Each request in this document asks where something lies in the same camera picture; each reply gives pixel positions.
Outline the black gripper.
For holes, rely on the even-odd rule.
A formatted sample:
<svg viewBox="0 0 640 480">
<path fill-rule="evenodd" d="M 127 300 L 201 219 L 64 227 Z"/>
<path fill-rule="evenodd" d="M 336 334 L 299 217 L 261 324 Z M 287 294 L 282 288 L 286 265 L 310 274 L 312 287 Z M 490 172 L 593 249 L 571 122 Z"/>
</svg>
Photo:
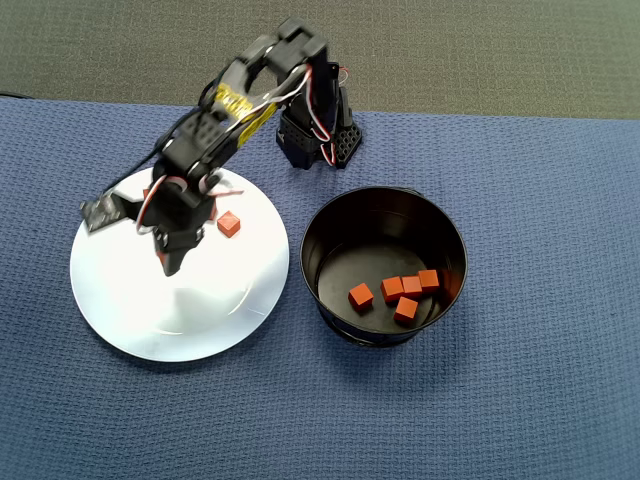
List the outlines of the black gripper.
<svg viewBox="0 0 640 480">
<path fill-rule="evenodd" d="M 186 255 L 204 238 L 215 199 L 192 191 L 181 177 L 159 177 L 144 195 L 137 214 L 137 233 L 152 233 L 166 277 L 175 275 Z"/>
</svg>

